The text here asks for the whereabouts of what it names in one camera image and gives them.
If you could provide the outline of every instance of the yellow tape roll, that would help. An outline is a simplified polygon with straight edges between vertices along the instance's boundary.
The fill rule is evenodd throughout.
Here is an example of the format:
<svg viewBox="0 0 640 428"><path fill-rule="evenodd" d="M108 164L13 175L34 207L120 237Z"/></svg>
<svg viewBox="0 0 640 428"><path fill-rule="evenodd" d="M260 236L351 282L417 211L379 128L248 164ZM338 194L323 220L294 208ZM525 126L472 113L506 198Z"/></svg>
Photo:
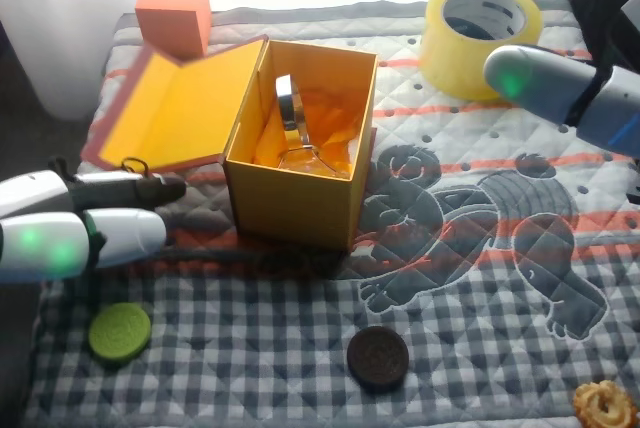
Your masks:
<svg viewBox="0 0 640 428"><path fill-rule="evenodd" d="M536 44L542 27L533 0L429 0L420 69L457 98L499 98L482 74L487 57L500 46Z"/></svg>

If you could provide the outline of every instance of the green disc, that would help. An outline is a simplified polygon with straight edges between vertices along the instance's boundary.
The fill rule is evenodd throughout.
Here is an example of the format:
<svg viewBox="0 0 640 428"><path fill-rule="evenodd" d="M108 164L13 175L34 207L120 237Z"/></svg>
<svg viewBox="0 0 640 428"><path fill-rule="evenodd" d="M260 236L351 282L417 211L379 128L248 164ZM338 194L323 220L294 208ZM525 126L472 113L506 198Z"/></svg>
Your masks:
<svg viewBox="0 0 640 428"><path fill-rule="evenodd" d="M136 303L105 308L91 322L89 346L100 358L124 362L137 356L151 337L151 321Z"/></svg>

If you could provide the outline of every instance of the checkered fabric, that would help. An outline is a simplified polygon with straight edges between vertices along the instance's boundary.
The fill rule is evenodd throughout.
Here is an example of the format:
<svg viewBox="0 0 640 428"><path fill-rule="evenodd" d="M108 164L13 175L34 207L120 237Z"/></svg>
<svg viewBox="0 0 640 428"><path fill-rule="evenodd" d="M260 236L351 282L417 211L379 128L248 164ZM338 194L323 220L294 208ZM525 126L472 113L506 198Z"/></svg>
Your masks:
<svg viewBox="0 0 640 428"><path fill-rule="evenodd" d="M539 3L541 43L588 56L568 5ZM182 173L187 196L160 210L173 247L45 286L25 427L564 428L579 426L582 383L613 380L640 401L632 165L571 128L429 87L415 63L423 12L216 15L212 50L267 33L381 56L354 251L240 243L220 167ZM125 17L97 122L139 42ZM87 329L123 301L149 314L151 339L108 366ZM346 365L350 339L372 325L409 349L406 379L386 395L363 391Z"/></svg>

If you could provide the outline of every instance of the open box lid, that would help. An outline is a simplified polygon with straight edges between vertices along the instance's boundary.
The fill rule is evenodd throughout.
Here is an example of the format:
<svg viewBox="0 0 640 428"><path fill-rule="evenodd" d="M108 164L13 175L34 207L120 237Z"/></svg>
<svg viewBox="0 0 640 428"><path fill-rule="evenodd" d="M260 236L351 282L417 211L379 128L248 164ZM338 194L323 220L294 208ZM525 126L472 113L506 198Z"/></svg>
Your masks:
<svg viewBox="0 0 640 428"><path fill-rule="evenodd" d="M218 161L266 45L260 37L187 63L145 45L82 158L104 169L137 158L154 172Z"/></svg>

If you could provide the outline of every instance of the orange cube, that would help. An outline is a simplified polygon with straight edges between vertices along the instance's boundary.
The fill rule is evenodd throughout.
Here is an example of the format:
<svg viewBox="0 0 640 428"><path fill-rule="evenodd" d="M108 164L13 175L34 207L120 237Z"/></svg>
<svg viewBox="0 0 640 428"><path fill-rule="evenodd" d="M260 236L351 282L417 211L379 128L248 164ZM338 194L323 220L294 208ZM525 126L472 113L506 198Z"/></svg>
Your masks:
<svg viewBox="0 0 640 428"><path fill-rule="evenodd" d="M179 60L207 52L211 28L209 0L137 0L142 38Z"/></svg>

